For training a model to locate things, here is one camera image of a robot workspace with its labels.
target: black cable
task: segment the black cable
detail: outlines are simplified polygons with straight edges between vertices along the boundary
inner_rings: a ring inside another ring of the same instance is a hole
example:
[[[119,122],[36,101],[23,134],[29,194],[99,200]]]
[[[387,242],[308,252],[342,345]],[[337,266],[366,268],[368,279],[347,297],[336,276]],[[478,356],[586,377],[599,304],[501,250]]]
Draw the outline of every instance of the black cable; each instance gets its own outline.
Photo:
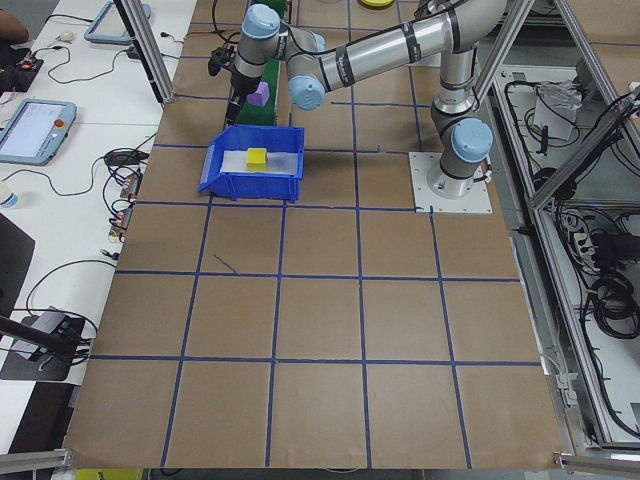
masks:
[[[629,427],[624,421],[620,418],[616,410],[613,408],[611,404],[611,399],[609,398],[609,392],[607,391],[607,386],[605,385],[604,375],[602,364],[600,363],[600,359],[595,353],[595,349],[593,348],[593,344],[591,343],[591,338],[589,337],[589,333],[587,332],[587,319],[586,314],[582,315],[580,318],[580,326],[582,330],[582,336],[587,345],[587,350],[589,351],[589,357],[591,358],[591,363],[594,366],[596,371],[596,377],[598,380],[598,387],[600,389],[600,394],[602,395],[602,399],[604,400],[605,407],[607,408],[607,412],[609,416],[614,421],[616,425],[618,425],[622,430],[627,432],[629,435],[635,438],[640,438],[640,432],[634,430]]]
[[[238,42],[233,40],[233,37],[236,35],[240,35],[240,32],[233,32],[229,37],[225,37],[223,33],[226,33],[226,30],[220,30],[218,28],[218,22],[216,21],[216,9],[218,8],[218,0],[213,0],[211,4],[211,23],[213,24],[213,32],[218,35],[225,43],[225,45],[237,45]]]
[[[560,217],[561,215],[565,215],[565,213],[562,212],[562,208],[563,208],[563,202],[558,202],[556,204],[556,209],[555,209],[555,220],[554,220],[554,224],[556,226],[556,229],[558,230],[558,234],[559,234],[559,238],[561,240],[561,244],[563,246],[563,248],[565,249],[565,251],[567,250],[567,240],[565,235],[562,233],[563,228],[562,228],[562,224],[560,221]],[[611,218],[610,215],[608,215],[606,212],[602,211],[601,209],[595,208],[595,207],[588,207],[588,209],[590,211],[595,211],[598,213],[604,213],[604,215],[606,215],[606,217]],[[594,370],[596,373],[596,377],[597,377],[597,381],[598,381],[598,387],[600,390],[600,393],[602,395],[602,398],[604,400],[605,403],[605,407],[611,417],[611,419],[614,421],[614,423],[616,425],[618,425],[622,430],[624,430],[625,432],[627,432],[629,435],[635,437],[635,438],[640,438],[640,432],[634,430],[633,428],[629,427],[627,424],[624,423],[624,421],[620,418],[620,416],[618,415],[618,413],[616,412],[616,410],[613,408],[613,405],[611,403],[611,399],[609,398],[609,394],[607,391],[607,387],[605,385],[605,379],[604,379],[604,374],[603,374],[603,366],[602,363],[600,362],[600,359],[598,358],[598,356],[595,353],[595,348],[593,347],[593,344],[591,343],[591,339],[589,337],[589,333],[587,331],[587,316],[589,314],[594,315],[594,319],[596,320],[596,322],[598,322],[598,327],[602,329],[601,326],[601,322],[603,320],[606,321],[605,318],[603,318],[601,315],[604,313],[609,313],[611,314],[611,309],[607,308],[605,305],[605,308],[600,308],[599,312],[597,308],[593,308],[591,309],[590,307],[592,306],[592,303],[594,300],[599,300],[597,298],[594,298],[594,295],[597,297],[597,288],[594,289],[593,286],[598,287],[597,285],[597,281],[594,282],[592,285],[590,285],[589,283],[587,283],[586,279],[583,277],[583,273],[581,272],[581,270],[579,268],[576,268],[576,264],[574,259],[572,258],[571,254],[568,253],[568,257],[569,260],[571,261],[571,265],[573,267],[574,270],[574,274],[576,275],[576,278],[578,279],[578,283],[584,285],[584,290],[591,292],[589,293],[589,295],[591,296],[591,298],[587,298],[587,300],[585,301],[585,298],[583,296],[583,288],[578,288],[578,292],[580,295],[580,310],[579,310],[579,323],[580,323],[580,327],[581,327],[581,331],[582,331],[582,335],[583,338],[585,340],[586,346],[587,346],[587,350],[589,352],[589,357],[591,359],[591,362],[594,366]],[[633,301],[633,304],[630,304],[630,306],[626,309],[627,312],[631,311],[633,312],[633,314],[635,315],[635,319],[634,321],[634,329],[636,331],[640,330],[640,326],[638,326],[638,306],[635,304],[635,301]],[[619,316],[622,311],[619,310],[617,312],[614,311],[614,316]]]
[[[167,32],[160,32],[160,36],[162,38],[170,38],[175,43],[184,43],[184,40],[176,40],[176,37],[174,37],[173,35],[171,35],[170,33],[167,33]]]
[[[160,473],[164,477],[173,477],[174,475],[179,474],[182,470],[184,470],[184,468],[176,468],[173,471],[171,471],[171,470],[169,470],[167,468],[161,468],[160,469]]]
[[[324,51],[321,51],[321,52],[313,52],[311,50],[306,50],[306,49],[302,48],[300,46],[300,44],[298,43],[298,40],[296,40],[296,36],[293,33],[293,29],[291,28],[291,25],[287,25],[285,23],[284,26],[287,29],[287,32],[289,32],[289,37],[291,37],[291,41],[296,46],[296,48],[299,50],[298,53],[303,53],[303,54],[306,54],[306,55],[319,56],[319,55],[325,55],[327,53],[334,53],[336,51],[335,48],[331,48],[329,50],[324,50]]]
[[[49,15],[46,20],[44,21],[44,23],[47,23],[50,19],[52,19],[53,17],[62,17],[62,18],[72,18],[74,20],[80,20],[82,22],[88,22],[91,23],[93,22],[92,18],[82,18],[82,17],[76,17],[74,15],[65,15],[62,13],[52,13],[51,15]]]
[[[123,165],[128,159],[133,158],[135,155],[137,155],[140,152],[140,148],[142,148],[146,143],[150,142],[153,138],[155,138],[155,136],[157,135],[158,132],[155,132],[153,135],[150,135],[149,137],[145,138],[142,142],[140,142],[136,147],[132,148],[132,149],[127,149],[127,148],[115,148],[113,150],[110,150],[109,152],[107,152],[103,158],[105,158],[105,165],[107,165],[107,169],[109,170],[109,177],[107,178],[107,180],[105,181],[104,185],[102,186],[102,200],[105,204],[105,206],[107,207],[107,210],[109,211],[109,213],[113,216],[116,217],[118,215],[118,212],[116,212],[113,208],[112,205],[109,204],[109,201],[107,200],[107,186],[109,185],[109,182],[111,180],[115,180],[116,183],[118,183],[118,185],[122,186],[122,184],[125,181],[125,177],[119,175],[119,170],[120,169],[126,169],[131,171],[133,174],[137,175],[138,178],[140,179],[142,177],[142,173],[140,172],[140,169],[138,168],[137,170],[132,169],[131,167],[129,167],[128,165]],[[121,152],[121,151],[127,151],[129,150],[129,153],[127,155],[126,158],[124,158],[122,160],[122,162],[120,162],[120,165],[116,166],[115,168],[113,168],[111,165],[108,165],[106,162],[106,158],[115,152]]]
[[[7,180],[12,178],[13,176],[17,175],[18,173],[32,173],[34,175],[40,175],[41,177],[45,177],[47,179],[47,181],[49,182],[49,186],[51,187],[51,190],[53,191],[53,193],[55,193],[59,197],[75,197],[75,196],[78,196],[78,195],[84,195],[85,193],[89,193],[93,189],[93,186],[94,186],[95,180],[96,180],[95,167],[98,164],[98,162],[100,160],[102,160],[102,159],[103,159],[103,157],[99,157],[99,158],[96,158],[93,161],[93,163],[91,164],[91,184],[87,188],[85,188],[84,190],[81,190],[79,192],[62,193],[53,185],[53,181],[51,180],[51,177],[49,175],[47,175],[46,173],[43,173],[43,172],[38,172],[36,170],[29,170],[28,168],[21,168],[20,170],[16,170],[15,172],[11,173],[10,175],[7,175],[6,177],[4,177],[2,180],[6,182]]]
[[[30,303],[30,301],[31,301],[31,299],[32,299],[33,294],[35,293],[35,291],[38,289],[38,287],[39,287],[40,285],[42,285],[42,283],[43,283],[47,278],[49,278],[49,277],[50,277],[51,275],[53,275],[54,273],[56,273],[56,272],[58,272],[58,271],[62,270],[63,268],[67,268],[67,267],[70,267],[70,266],[73,266],[73,265],[78,265],[78,264],[81,264],[81,263],[101,263],[101,264],[103,264],[103,265],[108,265],[108,266],[110,266],[110,267],[116,268],[116,266],[115,266],[113,263],[107,262],[107,261],[105,261],[105,260],[87,259],[87,260],[74,260],[74,261],[72,261],[72,262],[63,263],[62,265],[59,265],[59,266],[55,267],[53,270],[50,270],[46,275],[44,275],[42,278],[40,278],[40,280],[38,280],[38,281],[36,282],[36,284],[31,288],[31,290],[30,290],[30,291],[29,291],[29,293],[27,294],[27,298],[26,298],[26,300],[25,300],[25,306],[26,306],[27,312],[29,312],[29,314],[30,314],[30,315],[33,315],[33,311],[35,311],[35,310],[32,310],[32,309],[31,309],[31,307],[29,306],[29,303]]]
[[[429,18],[434,18],[437,17],[438,15],[441,15],[443,13],[449,13],[452,12],[453,10],[455,10],[457,7],[461,7],[462,5],[464,5],[465,3],[469,2],[470,0],[460,0],[459,2],[456,2],[452,5],[449,5],[446,8],[443,8],[442,10],[438,10],[436,12],[433,13],[429,13],[429,15],[427,15],[426,17],[422,17],[419,18],[419,20],[427,20]],[[415,18],[418,18],[420,15],[422,15],[422,13],[427,10],[429,11],[429,2],[425,2],[424,4],[422,4],[421,6],[419,6],[415,12],[413,12],[413,15]]]
[[[531,86],[529,85],[529,82],[522,82],[522,83],[525,83],[527,86]],[[507,100],[507,106],[509,108],[509,113],[511,114],[511,120],[513,121],[513,126],[515,128],[516,134],[518,135],[518,139],[520,140],[520,144],[522,145],[522,150],[524,151],[525,157],[527,158],[527,169],[529,171],[529,176],[533,179],[535,177],[535,174],[533,172],[533,165],[535,165],[538,168],[538,170],[542,170],[542,166],[536,161],[535,158],[533,158],[533,155],[531,155],[531,152],[529,152],[527,141],[525,140],[524,135],[522,135],[522,132],[520,131],[518,114],[516,113],[516,109],[513,105],[513,102],[511,101],[511,96],[510,96],[511,87],[520,85],[520,84],[521,82],[517,80],[507,83],[504,86],[504,96],[505,96],[505,99]]]
[[[74,317],[77,318],[81,318],[82,320],[85,320],[87,323],[89,323],[89,325],[91,325],[95,331],[95,333],[98,333],[98,326],[95,324],[95,322],[93,320],[91,320],[89,317],[82,315],[80,313],[77,312],[72,312],[71,310],[63,310],[60,308],[33,308],[33,307],[29,307],[27,308],[14,308],[14,310],[16,312],[27,312],[29,315],[33,315],[33,312],[59,312],[59,313],[64,313],[65,315],[72,315]]]
[[[119,55],[126,53],[127,50],[120,50],[118,51],[118,53],[116,53],[113,56],[113,60],[111,60],[111,68],[109,70],[106,70],[104,72],[98,73],[97,75],[93,75],[91,77],[86,77],[86,78],[72,78],[71,80],[59,80],[56,77],[53,76],[52,72],[60,67],[62,67],[63,65],[68,64],[69,62],[71,62],[71,50],[69,50],[68,47],[64,47],[62,45],[56,45],[54,47],[49,47],[49,48],[41,48],[40,50],[36,50],[36,52],[34,52],[34,56],[37,52],[41,51],[41,50],[65,50],[67,52],[67,59],[55,66],[53,66],[52,68],[50,68],[47,71],[47,75],[49,76],[49,78],[51,78],[51,80],[53,80],[56,83],[59,83],[60,85],[68,85],[70,83],[75,83],[75,82],[89,82],[91,80],[95,80],[96,78],[100,78],[103,77],[105,75],[109,75],[110,73],[113,73],[113,71],[116,69],[116,60],[118,58]]]

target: metal bracket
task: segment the metal bracket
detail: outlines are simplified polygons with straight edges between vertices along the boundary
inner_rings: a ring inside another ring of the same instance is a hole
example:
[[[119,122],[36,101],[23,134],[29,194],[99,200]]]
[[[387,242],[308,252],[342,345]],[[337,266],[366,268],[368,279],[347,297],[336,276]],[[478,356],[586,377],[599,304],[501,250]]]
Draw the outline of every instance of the metal bracket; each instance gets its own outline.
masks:
[[[0,455],[0,474],[68,467],[71,465],[71,457],[69,449]]]
[[[435,194],[427,184],[427,175],[431,167],[440,161],[441,153],[436,152],[411,152],[409,164],[411,167],[411,182],[413,183],[413,198],[416,211],[430,213],[463,213],[483,214],[492,213],[491,200],[487,191],[486,180],[473,183],[470,191],[462,198],[449,200]],[[487,177],[478,167],[476,178]]]

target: yellow cube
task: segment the yellow cube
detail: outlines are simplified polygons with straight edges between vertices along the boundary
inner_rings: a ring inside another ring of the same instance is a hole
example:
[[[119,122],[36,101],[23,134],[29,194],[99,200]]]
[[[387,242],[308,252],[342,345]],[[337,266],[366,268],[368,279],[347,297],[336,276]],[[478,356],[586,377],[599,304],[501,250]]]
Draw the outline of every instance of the yellow cube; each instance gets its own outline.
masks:
[[[267,171],[266,148],[249,148],[247,150],[247,170],[250,172]]]

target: cardboard table surface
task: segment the cardboard table surface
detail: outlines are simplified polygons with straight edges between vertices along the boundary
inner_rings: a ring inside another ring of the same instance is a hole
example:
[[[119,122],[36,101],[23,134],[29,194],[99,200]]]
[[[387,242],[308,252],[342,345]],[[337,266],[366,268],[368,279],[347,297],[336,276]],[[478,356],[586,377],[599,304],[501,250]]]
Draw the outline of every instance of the cardboard table surface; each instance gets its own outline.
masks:
[[[417,5],[294,3],[328,46]],[[209,21],[202,0],[190,31]],[[186,38],[66,439],[76,466],[551,467],[563,445],[497,197],[489,216],[414,210],[407,152],[440,148],[437,70],[281,111],[307,129],[300,201],[231,202],[195,193],[225,109],[228,79],[203,73],[218,43]]]

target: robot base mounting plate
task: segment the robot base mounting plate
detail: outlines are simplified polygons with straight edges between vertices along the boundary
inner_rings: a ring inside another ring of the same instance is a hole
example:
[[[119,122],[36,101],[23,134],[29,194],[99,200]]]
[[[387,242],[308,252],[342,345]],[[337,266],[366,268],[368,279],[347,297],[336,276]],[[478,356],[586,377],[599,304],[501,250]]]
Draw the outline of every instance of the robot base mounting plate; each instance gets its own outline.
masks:
[[[464,197],[449,200],[434,193],[427,184],[427,174],[433,165],[440,161],[442,154],[438,152],[410,152],[409,165],[411,167],[411,182],[413,183],[413,198],[417,212],[429,213],[462,213],[489,215],[493,212],[489,192],[485,182],[474,183],[471,190]],[[476,178],[483,175],[478,167]]]

